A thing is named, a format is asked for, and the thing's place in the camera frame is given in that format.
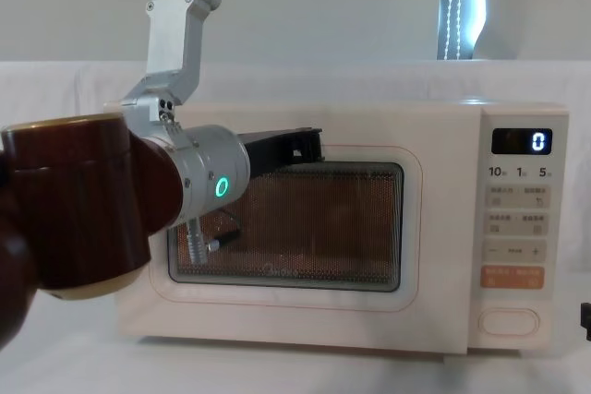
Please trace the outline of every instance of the round button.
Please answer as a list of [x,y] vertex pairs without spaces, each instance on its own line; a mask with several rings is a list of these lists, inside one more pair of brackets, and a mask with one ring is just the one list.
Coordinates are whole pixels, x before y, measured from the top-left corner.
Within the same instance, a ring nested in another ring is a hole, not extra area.
[[539,316],[531,309],[490,308],[478,325],[491,336],[529,336],[539,329]]

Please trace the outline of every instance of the screw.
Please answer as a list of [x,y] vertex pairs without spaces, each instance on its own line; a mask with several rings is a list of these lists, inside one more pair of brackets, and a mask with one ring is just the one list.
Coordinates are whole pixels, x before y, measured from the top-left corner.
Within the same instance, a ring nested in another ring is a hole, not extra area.
[[171,119],[170,114],[165,113],[164,111],[160,111],[160,120],[162,122],[165,122],[166,124],[170,124],[171,122],[173,122],[173,119]]

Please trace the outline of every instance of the orange button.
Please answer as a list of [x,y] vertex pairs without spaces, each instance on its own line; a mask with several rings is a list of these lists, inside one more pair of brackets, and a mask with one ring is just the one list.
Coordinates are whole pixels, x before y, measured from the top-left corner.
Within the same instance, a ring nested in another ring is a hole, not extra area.
[[482,267],[480,286],[512,290],[541,290],[544,287],[542,267]]

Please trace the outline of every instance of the cable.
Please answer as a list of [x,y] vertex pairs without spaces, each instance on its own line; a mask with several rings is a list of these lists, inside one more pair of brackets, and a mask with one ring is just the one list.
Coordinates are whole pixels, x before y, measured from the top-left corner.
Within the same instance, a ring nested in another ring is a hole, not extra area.
[[213,238],[213,240],[219,244],[219,247],[222,248],[224,246],[227,246],[228,244],[231,244],[232,242],[235,242],[240,238],[240,236],[242,235],[242,223],[240,223],[240,220],[236,217],[235,214],[228,211],[227,209],[218,209],[218,212],[221,212],[223,215],[228,217],[238,227],[236,230],[220,234],[217,237]]

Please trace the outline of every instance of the microwave window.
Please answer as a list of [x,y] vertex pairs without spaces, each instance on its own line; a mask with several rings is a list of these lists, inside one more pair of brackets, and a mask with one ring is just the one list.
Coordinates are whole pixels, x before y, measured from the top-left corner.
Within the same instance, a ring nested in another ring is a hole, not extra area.
[[183,283],[393,292],[400,283],[404,173],[396,163],[296,165],[250,182],[201,218],[207,239],[240,237],[192,265],[185,225],[168,232],[169,271]]

